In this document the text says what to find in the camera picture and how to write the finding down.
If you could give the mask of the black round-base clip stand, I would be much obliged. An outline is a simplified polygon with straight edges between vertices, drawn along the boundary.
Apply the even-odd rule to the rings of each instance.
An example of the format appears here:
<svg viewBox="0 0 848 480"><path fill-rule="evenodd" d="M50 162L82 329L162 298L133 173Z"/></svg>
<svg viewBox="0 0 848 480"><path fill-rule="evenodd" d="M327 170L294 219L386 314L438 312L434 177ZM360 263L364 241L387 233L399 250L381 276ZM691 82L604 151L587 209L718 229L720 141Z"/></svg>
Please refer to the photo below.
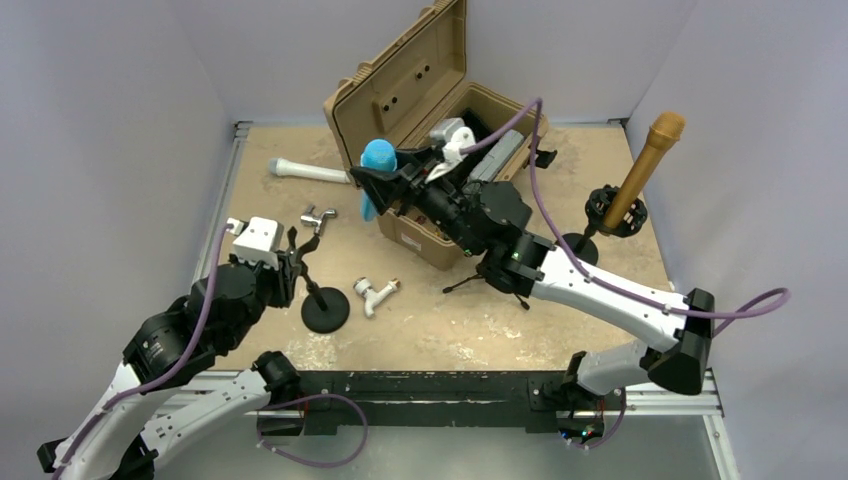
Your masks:
<svg viewBox="0 0 848 480"><path fill-rule="evenodd" d="M350 315L350 303L339 289L320 286L309 275L308 265L304 261L306 254L314 252L320 237L313 235L305 243L297 244L298 231L291 226L286 232L287 248L284 252L285 290L294 295L294 287L299 279L305 284L307 296L303 300L300 315L304 326L313 333L330 334L345 325Z"/></svg>

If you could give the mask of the white mesh-head microphone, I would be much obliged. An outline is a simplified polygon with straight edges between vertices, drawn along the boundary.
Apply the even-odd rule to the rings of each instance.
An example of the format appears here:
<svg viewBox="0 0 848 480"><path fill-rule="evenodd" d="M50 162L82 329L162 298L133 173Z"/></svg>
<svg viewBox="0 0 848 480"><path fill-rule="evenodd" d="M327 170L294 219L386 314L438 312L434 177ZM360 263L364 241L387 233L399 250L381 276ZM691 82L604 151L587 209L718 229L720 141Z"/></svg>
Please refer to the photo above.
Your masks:
<svg viewBox="0 0 848 480"><path fill-rule="evenodd" d="M268 163L268 169L272 175L278 177L297 177L341 184L350 182L344 170L307 165L282 157L271 158Z"/></svg>

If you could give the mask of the black tripod shock mount stand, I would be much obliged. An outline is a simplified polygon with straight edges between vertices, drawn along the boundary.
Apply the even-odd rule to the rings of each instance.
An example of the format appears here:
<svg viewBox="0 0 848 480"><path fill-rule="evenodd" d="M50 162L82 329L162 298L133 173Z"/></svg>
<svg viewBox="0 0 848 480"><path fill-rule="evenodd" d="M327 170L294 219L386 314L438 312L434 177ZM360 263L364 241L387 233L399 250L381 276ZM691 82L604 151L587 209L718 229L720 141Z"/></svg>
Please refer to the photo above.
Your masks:
<svg viewBox="0 0 848 480"><path fill-rule="evenodd" d="M489 272L488 274L477 272L473 275L470 275L470 276L464 278L463 280L461 280L461 281L459 281L455 284L448 285L448 286L444 287L441 290L441 293L442 294L452 293L453 291L460 288L461 286L463 286L467 283L473 282L473 281L482 281L486 285L488 285L489 287L498 291L499 293L512 295L513 297L515 297L517 299L519 305L525 311L529 311L530 308L531 308L528 301L525 300L520 295L520 293L516 290L516 283L512 280L511 277L504 276L504 275L501 275L501 274L493 274L492 272Z"/></svg>

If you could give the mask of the black round-base shock mount stand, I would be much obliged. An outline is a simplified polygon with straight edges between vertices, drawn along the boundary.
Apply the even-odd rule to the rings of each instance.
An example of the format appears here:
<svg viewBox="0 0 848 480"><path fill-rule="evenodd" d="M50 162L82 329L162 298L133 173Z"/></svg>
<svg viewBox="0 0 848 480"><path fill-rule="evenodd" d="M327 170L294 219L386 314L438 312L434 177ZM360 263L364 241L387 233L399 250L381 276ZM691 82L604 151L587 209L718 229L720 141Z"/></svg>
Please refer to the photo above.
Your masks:
<svg viewBox="0 0 848 480"><path fill-rule="evenodd" d="M618 187L610 185L604 185L602 188L593 190L584 207L587 217L586 228L582 233L567 233L563 236L563 240L579 260L590 265L598 263L599 251L592 241L592 237L596 233L627 238L636 235L648 219L648 209L645 203L636 198L627 208L623 219L617 226L605 226L605 215L612 206L618 191Z"/></svg>

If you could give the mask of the gold microphone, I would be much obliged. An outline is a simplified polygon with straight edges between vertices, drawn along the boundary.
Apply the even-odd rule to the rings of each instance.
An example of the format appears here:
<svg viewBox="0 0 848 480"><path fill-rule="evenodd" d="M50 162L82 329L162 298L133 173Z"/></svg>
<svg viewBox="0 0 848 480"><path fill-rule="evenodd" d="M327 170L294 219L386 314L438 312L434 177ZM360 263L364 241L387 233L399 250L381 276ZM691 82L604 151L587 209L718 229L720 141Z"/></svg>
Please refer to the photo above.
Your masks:
<svg viewBox="0 0 848 480"><path fill-rule="evenodd" d="M665 154L680 140L686 119L676 112L661 113L650 126L645 143L604 215L606 228L617 228L644 189Z"/></svg>

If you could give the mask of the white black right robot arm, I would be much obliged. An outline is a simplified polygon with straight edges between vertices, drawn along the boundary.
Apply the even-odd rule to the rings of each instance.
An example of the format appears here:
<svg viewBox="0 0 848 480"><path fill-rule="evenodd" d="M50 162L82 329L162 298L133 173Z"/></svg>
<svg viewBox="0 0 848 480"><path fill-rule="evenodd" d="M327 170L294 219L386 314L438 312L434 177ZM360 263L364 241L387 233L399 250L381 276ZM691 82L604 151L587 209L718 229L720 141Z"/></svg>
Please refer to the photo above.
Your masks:
<svg viewBox="0 0 848 480"><path fill-rule="evenodd" d="M646 382L700 394L713 338L702 317L714 306L711 294L664 292L572 260L561 239L527 231L532 210L511 182L480 182L466 194L443 178L427 181L436 165L429 149L399 157L396 171L349 171L378 212L423 214L465 254L480 256L478 276L502 293L565 305L633 336L629 344L572 358L561 381L569 404L584 407L616 388Z"/></svg>

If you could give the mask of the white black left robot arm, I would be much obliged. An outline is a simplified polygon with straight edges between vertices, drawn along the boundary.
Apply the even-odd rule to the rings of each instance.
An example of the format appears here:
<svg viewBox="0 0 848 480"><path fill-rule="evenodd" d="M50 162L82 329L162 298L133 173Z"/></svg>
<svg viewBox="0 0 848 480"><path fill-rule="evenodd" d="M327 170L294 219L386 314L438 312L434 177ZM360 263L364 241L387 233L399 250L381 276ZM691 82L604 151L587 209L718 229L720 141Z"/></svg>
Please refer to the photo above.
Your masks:
<svg viewBox="0 0 848 480"><path fill-rule="evenodd" d="M269 404L292 405L299 375L279 351L265 352L223 388L169 414L160 407L218 357L240 345L267 308L291 305L305 264L297 249L251 262L233 254L187 295L146 319L123 349L106 391L69 436L42 444L53 479L152 479L191 441Z"/></svg>

